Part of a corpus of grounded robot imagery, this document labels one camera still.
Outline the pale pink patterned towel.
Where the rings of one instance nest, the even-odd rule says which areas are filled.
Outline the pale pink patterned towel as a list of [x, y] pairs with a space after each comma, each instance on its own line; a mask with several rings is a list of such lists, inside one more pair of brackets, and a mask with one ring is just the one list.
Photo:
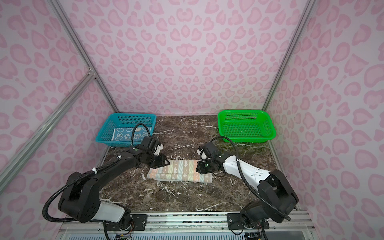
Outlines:
[[194, 183], [212, 183], [213, 175], [211, 173], [201, 175], [196, 171], [198, 160], [169, 160], [170, 164], [150, 169], [147, 178], [156, 181], [179, 181]]

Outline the blue patterned towel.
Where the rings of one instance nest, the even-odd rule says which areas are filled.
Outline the blue patterned towel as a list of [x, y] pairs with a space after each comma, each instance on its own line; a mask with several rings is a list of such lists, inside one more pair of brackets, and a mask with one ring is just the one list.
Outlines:
[[[130, 142], [132, 139], [133, 127], [128, 128], [115, 128], [112, 134], [112, 141], [117, 142]], [[143, 126], [138, 126], [134, 133], [134, 143], [141, 142], [144, 137], [148, 137], [149, 134]]]

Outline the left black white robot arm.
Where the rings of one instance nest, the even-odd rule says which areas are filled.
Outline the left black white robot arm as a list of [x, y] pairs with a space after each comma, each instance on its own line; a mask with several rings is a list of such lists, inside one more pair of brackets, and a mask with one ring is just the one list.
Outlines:
[[84, 174], [75, 172], [68, 178], [58, 209], [80, 223], [108, 221], [118, 223], [128, 217], [129, 210], [100, 199], [100, 191], [125, 171], [145, 165], [161, 168], [169, 165], [162, 153], [164, 145], [154, 137], [145, 137], [139, 145], [122, 151], [102, 166]]

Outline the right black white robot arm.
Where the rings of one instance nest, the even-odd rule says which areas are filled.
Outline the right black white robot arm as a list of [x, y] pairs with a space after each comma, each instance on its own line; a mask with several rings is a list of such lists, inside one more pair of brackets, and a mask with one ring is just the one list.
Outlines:
[[263, 219], [271, 219], [279, 224], [291, 220], [289, 214], [299, 199], [281, 171], [262, 170], [228, 153], [209, 154], [202, 149], [197, 153], [200, 160], [196, 171], [199, 174], [222, 171], [236, 176], [256, 196], [257, 200], [248, 203], [240, 211], [241, 225], [251, 228]]

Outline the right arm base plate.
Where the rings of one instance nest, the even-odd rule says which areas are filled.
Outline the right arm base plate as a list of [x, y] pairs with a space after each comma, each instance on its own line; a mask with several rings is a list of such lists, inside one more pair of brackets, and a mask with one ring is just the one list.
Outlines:
[[268, 217], [263, 213], [246, 214], [246, 213], [228, 213], [227, 222], [230, 230], [265, 230], [270, 229]]

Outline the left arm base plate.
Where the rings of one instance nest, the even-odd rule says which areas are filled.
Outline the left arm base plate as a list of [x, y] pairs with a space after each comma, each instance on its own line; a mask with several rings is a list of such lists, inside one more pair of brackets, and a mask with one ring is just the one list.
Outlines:
[[133, 231], [144, 231], [147, 224], [148, 215], [146, 214], [124, 214], [119, 222], [110, 222], [107, 221], [104, 224], [105, 231], [131, 231], [131, 227], [133, 227]]

